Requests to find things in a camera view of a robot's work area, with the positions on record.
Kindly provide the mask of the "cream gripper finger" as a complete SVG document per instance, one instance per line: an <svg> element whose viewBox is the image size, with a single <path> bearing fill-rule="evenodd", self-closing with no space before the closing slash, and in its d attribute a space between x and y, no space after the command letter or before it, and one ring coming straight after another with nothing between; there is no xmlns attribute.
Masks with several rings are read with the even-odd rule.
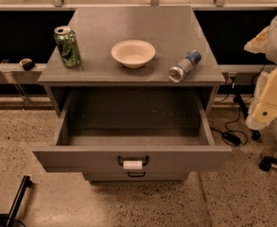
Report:
<svg viewBox="0 0 277 227"><path fill-rule="evenodd" d="M268 125L277 116L277 67L270 73L262 72L257 80L255 101L251 105L251 120Z"/></svg>
<svg viewBox="0 0 277 227"><path fill-rule="evenodd" d="M268 27L265 27L260 33L258 33L252 40L248 41L244 45L244 50L253 54L266 53Z"/></svg>

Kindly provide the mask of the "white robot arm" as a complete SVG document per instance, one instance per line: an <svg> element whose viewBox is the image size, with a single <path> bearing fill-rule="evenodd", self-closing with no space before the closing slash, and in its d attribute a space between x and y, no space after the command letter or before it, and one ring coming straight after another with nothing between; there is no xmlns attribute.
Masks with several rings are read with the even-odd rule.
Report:
<svg viewBox="0 0 277 227"><path fill-rule="evenodd" d="M277 142L277 15L270 25L246 43L244 49L257 54L265 53L266 58L276 64L270 73L262 72L256 82L254 100L248 110L246 125L252 130L262 130L272 124ZM277 158L277 151L262 153L263 157Z"/></svg>

